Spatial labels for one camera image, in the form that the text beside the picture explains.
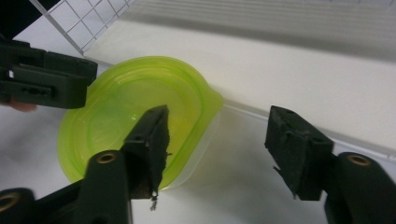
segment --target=metal grid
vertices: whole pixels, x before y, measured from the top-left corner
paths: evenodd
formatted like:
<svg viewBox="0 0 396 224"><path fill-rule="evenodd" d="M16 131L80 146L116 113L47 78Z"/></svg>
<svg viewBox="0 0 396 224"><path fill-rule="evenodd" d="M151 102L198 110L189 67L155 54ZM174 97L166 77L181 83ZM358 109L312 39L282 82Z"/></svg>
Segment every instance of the metal grid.
<svg viewBox="0 0 396 224"><path fill-rule="evenodd" d="M82 55L134 0L61 0L50 10L30 2Z"/></svg>

